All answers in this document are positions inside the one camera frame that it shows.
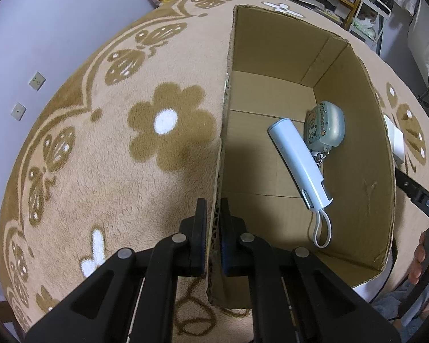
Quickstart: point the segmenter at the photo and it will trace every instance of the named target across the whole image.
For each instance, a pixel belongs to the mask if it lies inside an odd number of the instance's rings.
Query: electrical socket
[[[24,112],[26,110],[26,107],[24,107],[21,103],[16,103],[13,110],[11,111],[12,117],[14,117],[17,121],[21,121],[22,116],[24,115]]]
[[[45,81],[46,79],[43,77],[43,75],[37,72],[35,76],[33,76],[33,79],[30,80],[29,85],[32,86],[33,89],[38,91],[43,86]]]

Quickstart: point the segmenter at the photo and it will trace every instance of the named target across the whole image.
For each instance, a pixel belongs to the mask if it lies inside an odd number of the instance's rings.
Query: white wrist strap
[[[324,243],[324,245],[322,245],[322,246],[318,244],[318,239],[317,239],[319,228],[322,225],[321,215],[324,217],[324,219],[326,220],[326,224],[327,224],[327,239],[326,239],[326,242]],[[327,216],[324,209],[320,209],[319,211],[316,212],[316,224],[315,224],[315,230],[313,231],[313,243],[315,244],[316,247],[323,249],[327,245],[329,245],[331,237],[332,237],[332,226],[330,225],[329,217]]]

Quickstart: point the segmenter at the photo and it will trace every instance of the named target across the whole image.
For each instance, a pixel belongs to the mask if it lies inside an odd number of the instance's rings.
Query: metal screw
[[[118,258],[121,259],[127,259],[132,255],[132,250],[130,250],[128,247],[123,247],[118,252]]]
[[[186,241],[186,235],[184,233],[175,233],[172,236],[172,241],[176,243],[184,242]]]
[[[306,258],[307,256],[309,256],[310,255],[310,252],[308,251],[308,249],[307,248],[305,248],[305,247],[298,247],[296,250],[295,250],[295,254],[296,254],[296,256],[298,256],[298,257],[300,257],[300,258]]]
[[[254,241],[254,235],[249,233],[249,232],[245,232],[245,233],[242,233],[240,235],[240,239],[243,242],[253,242]]]

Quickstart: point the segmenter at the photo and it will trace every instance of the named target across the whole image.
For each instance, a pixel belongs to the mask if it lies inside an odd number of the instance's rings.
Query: black handle
[[[421,312],[425,303],[415,306],[417,299],[426,291],[426,287],[429,284],[429,229],[424,233],[424,250],[426,251],[426,257],[421,263],[423,274],[416,285],[411,285],[407,291],[405,300],[398,307],[398,317],[402,319],[405,315],[416,316]]]

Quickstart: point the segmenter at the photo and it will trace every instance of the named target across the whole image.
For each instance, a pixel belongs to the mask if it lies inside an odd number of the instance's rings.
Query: hand
[[[420,237],[420,244],[415,250],[414,259],[410,267],[410,273],[408,274],[408,280],[413,285],[416,285],[421,278],[423,269],[421,267],[421,262],[426,258],[426,251],[424,250],[424,232]]]

